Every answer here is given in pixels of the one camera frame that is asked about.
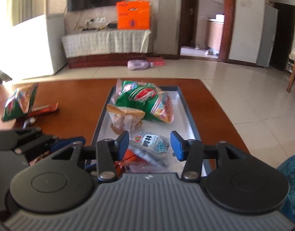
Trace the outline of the tan brown snack bag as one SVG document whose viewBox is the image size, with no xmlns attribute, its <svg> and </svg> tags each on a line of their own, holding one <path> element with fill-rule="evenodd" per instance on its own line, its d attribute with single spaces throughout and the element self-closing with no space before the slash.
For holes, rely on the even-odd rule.
<svg viewBox="0 0 295 231">
<path fill-rule="evenodd" d="M 111 104 L 108 104 L 106 109 L 111 119 L 111 129 L 115 134 L 119 135 L 123 131 L 131 134 L 141 128 L 144 111 Z"/>
</svg>

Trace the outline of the green snack bag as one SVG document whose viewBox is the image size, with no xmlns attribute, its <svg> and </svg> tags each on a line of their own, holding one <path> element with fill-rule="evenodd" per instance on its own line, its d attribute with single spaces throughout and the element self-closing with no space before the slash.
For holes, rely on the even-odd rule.
<svg viewBox="0 0 295 231">
<path fill-rule="evenodd" d="M 111 97 L 114 106 L 129 107 L 145 112 L 144 120 L 174 121 L 174 109 L 168 92 L 153 83 L 118 79 L 115 94 Z"/>
<path fill-rule="evenodd" d="M 18 87 L 8 98 L 4 108 L 2 122 L 27 116 L 32 112 L 38 84 Z"/>
</svg>

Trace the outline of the clear grey printed snack bag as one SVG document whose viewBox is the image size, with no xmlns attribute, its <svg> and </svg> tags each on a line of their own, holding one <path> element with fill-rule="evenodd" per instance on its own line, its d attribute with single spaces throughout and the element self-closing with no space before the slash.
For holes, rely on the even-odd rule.
<svg viewBox="0 0 295 231">
<path fill-rule="evenodd" d="M 137 165 L 143 173 L 170 172 L 168 137 L 141 130 L 131 135 L 128 149 L 144 160 L 144 164 Z"/>
</svg>

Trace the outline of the small orange snack packet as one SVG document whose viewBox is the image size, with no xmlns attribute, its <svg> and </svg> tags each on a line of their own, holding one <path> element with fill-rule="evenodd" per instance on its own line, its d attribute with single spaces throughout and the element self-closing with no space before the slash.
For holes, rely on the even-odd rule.
<svg viewBox="0 0 295 231">
<path fill-rule="evenodd" d="M 115 162 L 117 175 L 121 176 L 127 170 L 128 165 L 137 162 L 142 162 L 142 159 L 135 155 L 131 150 L 127 150 L 123 159 Z"/>
</svg>

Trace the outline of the grey tray white inside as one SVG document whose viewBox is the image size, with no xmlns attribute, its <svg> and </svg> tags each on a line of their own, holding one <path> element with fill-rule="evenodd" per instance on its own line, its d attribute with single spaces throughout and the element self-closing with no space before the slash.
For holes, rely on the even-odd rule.
<svg viewBox="0 0 295 231">
<path fill-rule="evenodd" d="M 174 121 L 170 124 L 158 122 L 158 121 L 143 121 L 141 130 L 150 132 L 152 134 L 161 135 L 166 138 L 170 138 L 172 131 L 177 131 L 183 139 L 196 139 L 201 140 L 198 129 L 194 122 L 194 118 L 185 97 L 178 86 L 165 85 L 160 87 L 163 91 L 166 91 L 172 100 L 172 106 L 174 110 Z M 91 145 L 96 145 L 97 141 L 106 138 L 116 139 L 117 135 L 111 129 L 111 119 L 109 113 L 106 110 L 107 104 L 112 103 L 111 97 L 115 94 L 116 87 L 110 88 L 109 95 L 105 101 L 101 116 L 98 120 L 94 136 Z"/>
</svg>

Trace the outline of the orange red snack bar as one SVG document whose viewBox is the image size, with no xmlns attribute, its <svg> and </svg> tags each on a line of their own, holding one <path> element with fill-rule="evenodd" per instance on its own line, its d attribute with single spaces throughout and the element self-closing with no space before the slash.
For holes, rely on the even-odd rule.
<svg viewBox="0 0 295 231">
<path fill-rule="evenodd" d="M 58 105 L 59 105 L 59 103 L 57 102 L 57 103 L 54 103 L 51 105 L 44 105 L 44 106 L 35 107 L 28 114 L 28 116 L 33 117 L 33 116 L 37 116 L 37 115 L 56 112 L 56 110 L 58 109 Z"/>
</svg>

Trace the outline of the green snack bag in tray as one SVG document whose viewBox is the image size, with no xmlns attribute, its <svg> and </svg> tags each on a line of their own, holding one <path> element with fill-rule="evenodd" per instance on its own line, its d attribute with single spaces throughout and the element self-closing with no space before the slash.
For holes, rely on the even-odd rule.
<svg viewBox="0 0 295 231">
<path fill-rule="evenodd" d="M 144 120 L 174 121 L 174 109 L 168 92 L 153 83 L 118 79 L 115 94 L 111 97 L 114 106 L 129 107 L 145 112 Z"/>
</svg>

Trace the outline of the white chest freezer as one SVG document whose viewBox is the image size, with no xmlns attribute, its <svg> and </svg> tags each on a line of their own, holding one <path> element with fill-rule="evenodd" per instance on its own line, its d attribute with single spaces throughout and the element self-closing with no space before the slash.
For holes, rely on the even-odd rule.
<svg viewBox="0 0 295 231">
<path fill-rule="evenodd" d="M 66 65 L 63 14 L 40 15 L 0 36 L 0 69 L 14 80 L 51 76 Z"/>
</svg>

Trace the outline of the purple detergent bottle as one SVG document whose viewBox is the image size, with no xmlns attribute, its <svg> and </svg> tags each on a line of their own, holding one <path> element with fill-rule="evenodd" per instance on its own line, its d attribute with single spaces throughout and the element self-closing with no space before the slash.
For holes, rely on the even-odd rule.
<svg viewBox="0 0 295 231">
<path fill-rule="evenodd" d="M 144 70 L 152 68 L 154 66 L 153 62 L 148 62 L 147 60 L 142 59 L 133 59 L 127 62 L 127 68 L 129 70 Z"/>
</svg>

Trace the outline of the teal plastic bag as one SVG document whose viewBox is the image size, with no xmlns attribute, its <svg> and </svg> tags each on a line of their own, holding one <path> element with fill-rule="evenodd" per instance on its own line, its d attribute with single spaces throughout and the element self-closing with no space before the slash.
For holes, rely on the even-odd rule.
<svg viewBox="0 0 295 231">
<path fill-rule="evenodd" d="M 289 193 L 280 211 L 295 223 L 295 155 L 285 160 L 278 166 L 277 170 L 284 174 L 290 186 Z"/>
</svg>

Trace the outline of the tv stand with white cloth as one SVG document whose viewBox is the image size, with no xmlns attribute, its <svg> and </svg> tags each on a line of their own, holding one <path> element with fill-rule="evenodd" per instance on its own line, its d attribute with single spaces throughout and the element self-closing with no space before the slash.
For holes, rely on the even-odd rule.
<svg viewBox="0 0 295 231">
<path fill-rule="evenodd" d="M 92 30 L 65 35 L 63 49 L 69 68 L 126 66 L 146 59 L 150 30 Z"/>
</svg>

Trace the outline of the orange cardboard box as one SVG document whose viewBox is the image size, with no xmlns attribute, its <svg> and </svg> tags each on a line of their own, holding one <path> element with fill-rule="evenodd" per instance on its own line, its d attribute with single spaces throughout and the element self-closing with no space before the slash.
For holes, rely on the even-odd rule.
<svg viewBox="0 0 295 231">
<path fill-rule="evenodd" d="M 116 3 L 117 28 L 119 30 L 150 29 L 150 3 L 146 0 Z"/>
</svg>

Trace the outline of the white wall power strip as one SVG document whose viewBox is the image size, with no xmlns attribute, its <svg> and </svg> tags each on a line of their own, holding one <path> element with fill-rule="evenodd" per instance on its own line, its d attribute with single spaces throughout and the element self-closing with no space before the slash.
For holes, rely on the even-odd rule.
<svg viewBox="0 0 295 231">
<path fill-rule="evenodd" d="M 91 18 L 89 23 L 105 23 L 106 17 Z"/>
</svg>

